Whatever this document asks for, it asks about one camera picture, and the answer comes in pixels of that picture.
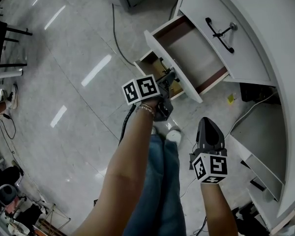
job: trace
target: sneaker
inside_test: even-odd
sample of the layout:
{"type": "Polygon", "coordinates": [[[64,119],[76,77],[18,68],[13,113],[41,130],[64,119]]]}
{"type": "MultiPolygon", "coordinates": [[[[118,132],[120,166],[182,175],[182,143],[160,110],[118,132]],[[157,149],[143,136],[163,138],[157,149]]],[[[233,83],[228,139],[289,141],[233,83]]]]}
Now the sneaker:
{"type": "Polygon", "coordinates": [[[169,133],[166,136],[166,140],[176,143],[178,147],[181,141],[181,132],[179,130],[169,131],[169,133]]]}
{"type": "Polygon", "coordinates": [[[16,84],[13,84],[12,92],[7,98],[7,102],[7,108],[16,109],[18,107],[18,86],[16,84]]]}
{"type": "Polygon", "coordinates": [[[157,135],[157,130],[154,126],[152,127],[151,135],[157,135]]]}
{"type": "Polygon", "coordinates": [[[6,101],[6,99],[7,99],[6,91],[3,89],[0,89],[0,102],[6,101]]]}

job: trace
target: white floor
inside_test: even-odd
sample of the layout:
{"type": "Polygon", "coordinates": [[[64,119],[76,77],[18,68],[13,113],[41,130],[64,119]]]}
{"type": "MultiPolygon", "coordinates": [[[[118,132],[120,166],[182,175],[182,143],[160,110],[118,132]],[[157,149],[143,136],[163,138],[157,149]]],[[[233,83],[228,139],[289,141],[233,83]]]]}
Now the white floor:
{"type": "MultiPolygon", "coordinates": [[[[117,38],[129,60],[135,61],[149,50],[143,31],[166,22],[175,1],[147,0],[131,14],[116,8],[117,38]]],[[[37,200],[39,191],[69,216],[72,220],[62,231],[70,234],[91,211],[118,145],[129,109],[121,85],[140,74],[117,52],[112,8],[106,0],[4,0],[2,6],[2,20],[33,32],[32,37],[12,34],[20,43],[8,45],[3,54],[10,62],[26,59],[28,63],[22,77],[5,80],[3,86],[9,90],[16,82],[19,87],[19,107],[11,111],[16,136],[8,142],[26,171],[20,187],[37,200]],[[84,78],[106,56],[111,58],[108,64],[83,86],[84,78]],[[51,125],[60,109],[66,111],[51,125]]],[[[188,170],[188,154],[199,120],[207,116],[227,134],[238,116],[251,106],[242,102],[239,85],[233,83],[219,83],[203,100],[198,104],[181,96],[173,101],[171,119],[158,124],[164,132],[177,124],[184,133],[179,149],[181,194],[195,177],[188,170]],[[231,93],[236,100],[229,105],[231,93]]],[[[12,133],[13,126],[4,121],[12,133]]],[[[245,188],[254,175],[240,164],[228,140],[227,149],[229,177],[221,186],[234,208],[249,201],[245,188]]],[[[0,151],[9,164],[12,155],[1,132],[0,151]]],[[[181,201],[189,235],[205,217],[197,182],[181,201]]]]}

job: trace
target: power cord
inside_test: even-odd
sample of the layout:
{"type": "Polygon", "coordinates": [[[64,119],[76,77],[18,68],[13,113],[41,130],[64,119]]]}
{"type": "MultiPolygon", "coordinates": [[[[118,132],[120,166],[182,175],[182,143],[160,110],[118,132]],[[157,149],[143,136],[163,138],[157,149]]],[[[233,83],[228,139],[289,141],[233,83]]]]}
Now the power cord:
{"type": "Polygon", "coordinates": [[[120,136],[119,144],[121,143],[121,141],[123,139],[124,132],[126,130],[126,126],[127,126],[128,120],[129,120],[131,114],[133,113],[133,111],[135,110],[135,108],[136,108],[136,104],[133,104],[132,107],[131,107],[131,109],[129,110],[129,113],[127,114],[126,118],[124,119],[124,122],[123,122],[123,125],[122,125],[122,130],[121,130],[121,136],[120,136]]]}
{"type": "Polygon", "coordinates": [[[241,119],[243,119],[247,114],[249,114],[249,112],[250,112],[255,106],[259,105],[260,103],[263,103],[263,102],[266,101],[266,100],[269,100],[269,99],[270,99],[272,96],[274,96],[276,93],[277,93],[277,91],[274,92],[273,94],[271,94],[268,98],[266,98],[266,99],[264,99],[264,100],[262,100],[262,101],[259,101],[258,103],[256,103],[255,105],[253,105],[253,106],[247,111],[247,113],[245,113],[241,118],[239,118],[237,121],[235,121],[235,123],[233,124],[232,128],[230,129],[230,131],[229,131],[229,132],[227,133],[227,135],[225,136],[225,139],[226,139],[226,137],[228,137],[228,135],[231,133],[231,131],[233,130],[233,128],[235,127],[235,125],[236,125],[241,119]]]}
{"type": "Polygon", "coordinates": [[[187,191],[189,190],[189,187],[192,185],[192,183],[193,183],[196,179],[197,179],[197,178],[195,178],[195,179],[192,180],[192,182],[188,185],[188,187],[187,187],[186,191],[184,192],[184,194],[182,194],[182,195],[180,196],[180,199],[182,199],[182,197],[183,197],[184,195],[186,195],[187,191]]]}
{"type": "Polygon", "coordinates": [[[14,154],[15,154],[14,150],[11,150],[11,149],[10,149],[9,143],[7,142],[7,140],[6,140],[6,138],[5,138],[5,135],[4,135],[4,133],[3,133],[3,130],[2,130],[1,125],[0,125],[0,130],[1,130],[1,133],[2,133],[3,138],[4,138],[4,140],[5,140],[5,143],[6,143],[6,145],[8,146],[9,151],[11,152],[11,154],[12,154],[12,156],[13,156],[13,158],[14,158],[14,161],[17,163],[17,165],[18,165],[18,166],[20,167],[20,169],[21,169],[20,164],[18,163],[18,161],[16,160],[16,158],[15,158],[15,156],[14,156],[14,154]]]}
{"type": "Polygon", "coordinates": [[[2,114],[2,115],[3,115],[5,118],[10,119],[10,120],[13,122],[13,126],[14,126],[14,134],[13,134],[13,136],[11,137],[11,136],[9,135],[9,133],[6,131],[6,128],[5,128],[5,125],[4,125],[3,120],[0,119],[1,123],[3,124],[3,127],[4,127],[4,129],[5,129],[6,134],[8,135],[8,137],[9,137],[11,140],[13,140],[14,137],[15,137],[15,134],[16,134],[16,127],[15,127],[15,124],[14,124],[14,120],[13,120],[10,116],[8,116],[8,115],[6,115],[6,114],[2,114]]]}
{"type": "Polygon", "coordinates": [[[131,63],[122,53],[122,51],[119,48],[118,42],[117,42],[117,38],[116,38],[116,31],[115,31],[115,5],[112,4],[112,8],[113,8],[113,33],[114,33],[114,39],[115,39],[115,43],[117,45],[117,48],[121,54],[121,56],[124,58],[125,61],[127,61],[130,65],[135,66],[133,63],[131,63]]]}
{"type": "Polygon", "coordinates": [[[195,230],[195,231],[193,232],[193,234],[190,235],[190,236],[199,236],[199,234],[200,234],[201,232],[206,232],[206,233],[207,233],[207,231],[203,231],[203,228],[206,226],[206,223],[207,223],[207,217],[205,218],[202,227],[201,227],[199,230],[195,230]]]}

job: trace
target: black cable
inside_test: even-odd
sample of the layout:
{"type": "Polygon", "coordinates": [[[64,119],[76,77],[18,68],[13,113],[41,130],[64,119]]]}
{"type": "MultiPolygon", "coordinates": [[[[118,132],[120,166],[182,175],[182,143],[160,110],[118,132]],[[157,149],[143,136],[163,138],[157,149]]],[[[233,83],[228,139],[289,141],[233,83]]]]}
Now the black cable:
{"type": "Polygon", "coordinates": [[[122,131],[121,131],[121,136],[120,136],[120,140],[119,140],[119,144],[121,143],[123,136],[124,136],[124,132],[126,130],[126,126],[127,126],[127,122],[131,116],[131,114],[133,113],[133,111],[136,108],[136,104],[133,104],[132,107],[129,110],[129,113],[127,114],[126,118],[124,119],[123,125],[122,125],[122,131]]]}
{"type": "Polygon", "coordinates": [[[198,231],[198,233],[196,234],[196,236],[199,236],[199,234],[202,232],[203,228],[206,226],[206,223],[207,223],[207,217],[205,218],[203,225],[202,225],[201,229],[198,231]]]}
{"type": "Polygon", "coordinates": [[[6,134],[8,135],[8,137],[9,137],[11,140],[13,140],[14,137],[15,137],[15,134],[16,134],[16,127],[15,127],[15,124],[14,124],[14,120],[13,120],[10,116],[8,116],[8,115],[6,115],[6,114],[3,114],[3,116],[4,116],[5,118],[7,118],[7,119],[10,119],[10,120],[13,122],[13,126],[14,126],[14,134],[13,134],[13,136],[11,137],[11,136],[9,135],[9,133],[6,131],[6,128],[5,128],[5,125],[4,125],[3,120],[0,119],[0,121],[1,121],[2,124],[3,124],[3,127],[4,127],[4,129],[5,129],[6,134]]]}
{"type": "Polygon", "coordinates": [[[192,153],[194,153],[193,149],[195,148],[195,146],[197,145],[198,142],[196,142],[193,147],[192,147],[192,153]]]}
{"type": "Polygon", "coordinates": [[[20,164],[18,163],[18,161],[16,160],[16,158],[15,158],[15,156],[14,156],[14,154],[15,154],[14,150],[11,150],[11,149],[10,149],[10,146],[9,146],[9,144],[8,144],[8,142],[7,142],[6,138],[5,138],[5,136],[4,136],[4,133],[3,133],[3,130],[2,130],[1,125],[0,125],[0,130],[1,130],[1,133],[2,133],[3,138],[4,138],[4,140],[5,140],[5,143],[6,143],[6,145],[8,146],[9,151],[11,152],[11,154],[12,154],[12,156],[13,156],[13,158],[14,158],[14,161],[15,161],[16,164],[19,166],[20,174],[21,174],[21,176],[23,177],[23,176],[24,176],[24,171],[23,171],[23,169],[21,168],[20,164]]]}
{"type": "Polygon", "coordinates": [[[177,3],[178,3],[178,0],[175,2],[174,6],[172,7],[171,13],[169,14],[169,19],[168,20],[170,20],[172,18],[172,13],[173,13],[173,10],[176,7],[177,3]]]}
{"type": "Polygon", "coordinates": [[[114,6],[114,4],[112,4],[112,7],[113,7],[113,32],[114,32],[115,43],[117,45],[117,48],[118,48],[121,56],[124,58],[124,60],[127,61],[130,65],[135,66],[133,63],[131,63],[129,60],[127,60],[127,58],[123,55],[122,51],[119,48],[117,38],[116,38],[116,32],[115,32],[115,6],[114,6]]]}
{"type": "Polygon", "coordinates": [[[0,130],[1,130],[1,133],[2,133],[2,135],[3,135],[3,138],[4,138],[4,140],[5,140],[6,145],[8,146],[8,148],[9,148],[9,150],[10,150],[10,152],[11,152],[11,154],[12,154],[14,160],[15,160],[15,162],[18,164],[16,158],[14,157],[14,153],[15,153],[15,152],[14,152],[13,150],[10,149],[10,146],[9,146],[9,144],[8,144],[8,142],[7,142],[7,140],[6,140],[5,136],[4,136],[3,130],[2,130],[2,128],[1,128],[1,125],[0,125],[0,130]]]}

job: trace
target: jeans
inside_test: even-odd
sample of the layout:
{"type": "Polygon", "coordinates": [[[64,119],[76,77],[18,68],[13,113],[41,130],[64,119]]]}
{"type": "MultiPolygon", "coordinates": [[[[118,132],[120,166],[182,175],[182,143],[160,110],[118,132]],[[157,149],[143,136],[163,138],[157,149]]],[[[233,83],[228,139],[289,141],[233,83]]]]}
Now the jeans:
{"type": "Polygon", "coordinates": [[[143,191],[123,236],[186,236],[179,192],[177,145],[152,135],[143,191]]]}

